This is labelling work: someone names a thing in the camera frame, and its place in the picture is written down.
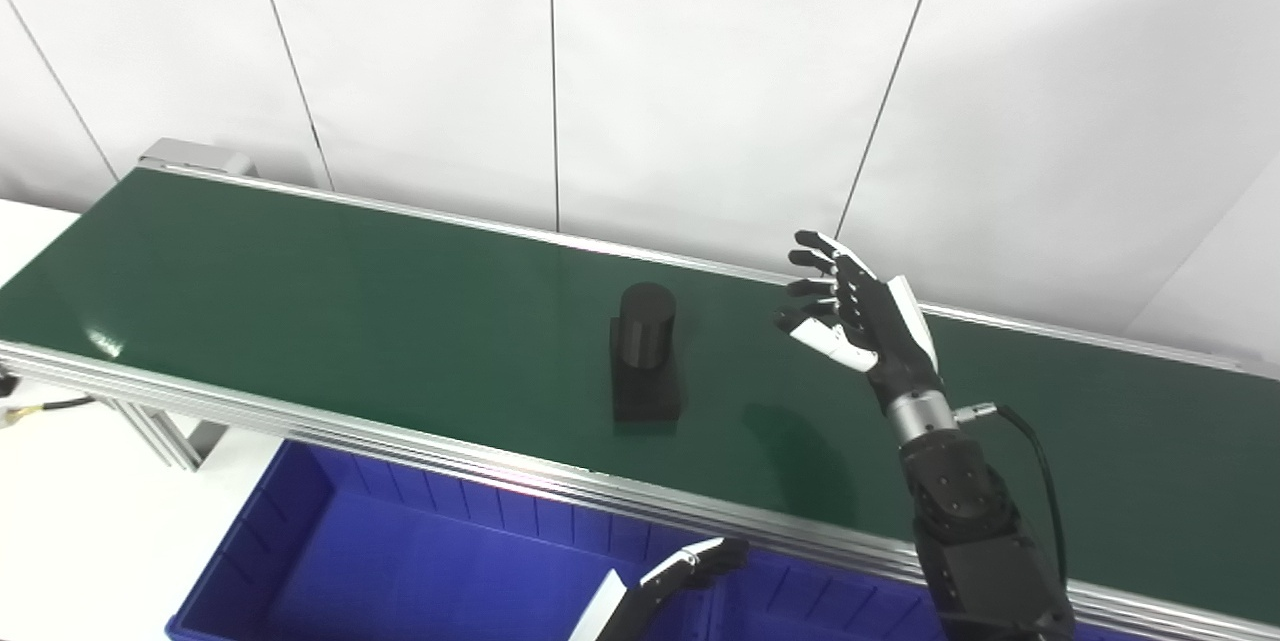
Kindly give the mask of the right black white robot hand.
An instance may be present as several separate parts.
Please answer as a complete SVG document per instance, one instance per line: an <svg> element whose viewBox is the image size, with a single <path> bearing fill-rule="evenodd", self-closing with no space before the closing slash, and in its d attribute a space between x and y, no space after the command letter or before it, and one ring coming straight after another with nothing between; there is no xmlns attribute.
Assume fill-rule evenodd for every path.
<svg viewBox="0 0 1280 641"><path fill-rule="evenodd" d="M774 325L792 340L846 368L863 374L882 409L900 398L942 394L931 328L906 278L882 280L831 235L799 230L788 261L812 267L787 296L809 299L801 310L782 308Z"/></svg>

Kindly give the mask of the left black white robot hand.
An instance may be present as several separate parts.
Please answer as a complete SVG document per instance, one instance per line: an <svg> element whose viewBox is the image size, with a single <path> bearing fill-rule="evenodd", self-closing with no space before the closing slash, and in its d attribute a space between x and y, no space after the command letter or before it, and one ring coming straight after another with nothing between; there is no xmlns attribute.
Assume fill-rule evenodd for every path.
<svg viewBox="0 0 1280 641"><path fill-rule="evenodd" d="M685 590L703 590L742 569L750 544L716 537L685 545L627 586L609 571L580 614L571 640L640 640L653 621Z"/></svg>

